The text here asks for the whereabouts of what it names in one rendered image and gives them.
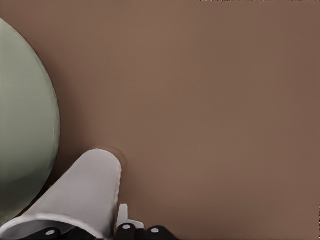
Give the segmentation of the left gripper pale grey left finger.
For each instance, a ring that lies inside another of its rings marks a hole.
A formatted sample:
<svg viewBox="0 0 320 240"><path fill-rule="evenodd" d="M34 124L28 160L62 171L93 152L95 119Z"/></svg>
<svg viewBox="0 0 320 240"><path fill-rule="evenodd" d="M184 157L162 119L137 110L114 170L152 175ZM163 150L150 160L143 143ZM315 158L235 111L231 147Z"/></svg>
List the left gripper pale grey left finger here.
<svg viewBox="0 0 320 240"><path fill-rule="evenodd" d="M48 227L19 240L97 240L97 238L79 227L74 227L65 233L56 227Z"/></svg>

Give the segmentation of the pale green round tray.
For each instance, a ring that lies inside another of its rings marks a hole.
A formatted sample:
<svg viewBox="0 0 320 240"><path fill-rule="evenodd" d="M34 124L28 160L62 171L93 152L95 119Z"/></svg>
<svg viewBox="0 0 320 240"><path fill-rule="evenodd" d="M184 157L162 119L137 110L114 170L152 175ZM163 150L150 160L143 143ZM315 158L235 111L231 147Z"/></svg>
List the pale green round tray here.
<svg viewBox="0 0 320 240"><path fill-rule="evenodd" d="M60 112L50 76L29 43L0 18L0 226L39 194L59 142Z"/></svg>

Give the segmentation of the left gripper pale grey right finger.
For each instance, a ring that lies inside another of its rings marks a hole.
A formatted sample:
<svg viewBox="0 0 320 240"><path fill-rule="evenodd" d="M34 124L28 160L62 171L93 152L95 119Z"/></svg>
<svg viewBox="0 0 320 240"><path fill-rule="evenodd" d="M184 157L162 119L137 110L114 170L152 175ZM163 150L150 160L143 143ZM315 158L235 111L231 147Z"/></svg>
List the left gripper pale grey right finger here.
<svg viewBox="0 0 320 240"><path fill-rule="evenodd" d="M129 219L129 207L126 203L119 205L114 240L180 240L162 225L145 229L145 225Z"/></svg>

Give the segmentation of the white IKEA cup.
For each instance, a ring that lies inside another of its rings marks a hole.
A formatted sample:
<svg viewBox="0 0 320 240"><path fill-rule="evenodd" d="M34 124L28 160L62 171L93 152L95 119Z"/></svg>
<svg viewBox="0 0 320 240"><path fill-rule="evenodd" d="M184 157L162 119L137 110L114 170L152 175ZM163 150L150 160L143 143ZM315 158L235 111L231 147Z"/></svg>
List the white IKEA cup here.
<svg viewBox="0 0 320 240"><path fill-rule="evenodd" d="M0 240L75 227L98 239L112 238L121 174L121 163L111 152L85 152L24 214L0 227Z"/></svg>

